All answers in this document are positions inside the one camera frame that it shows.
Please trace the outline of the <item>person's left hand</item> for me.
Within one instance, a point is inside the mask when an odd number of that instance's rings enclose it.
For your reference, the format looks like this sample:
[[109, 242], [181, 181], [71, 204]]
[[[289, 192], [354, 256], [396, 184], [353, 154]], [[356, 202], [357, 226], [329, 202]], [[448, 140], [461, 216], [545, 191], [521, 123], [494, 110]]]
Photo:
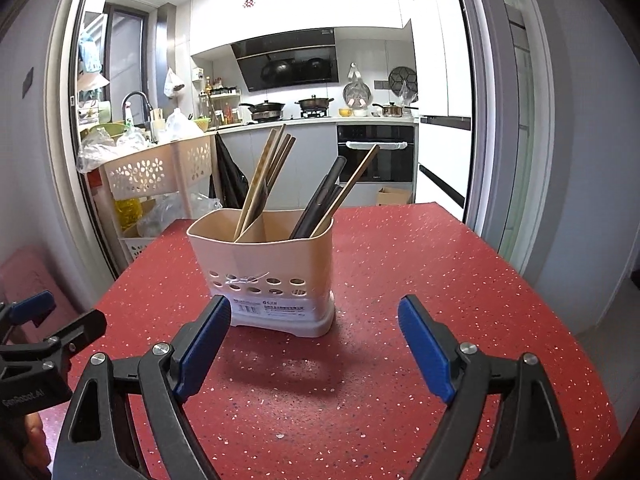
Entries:
[[25, 465], [42, 474], [50, 474], [51, 455], [40, 415], [38, 413], [26, 415], [24, 428], [27, 436], [27, 444], [23, 448]]

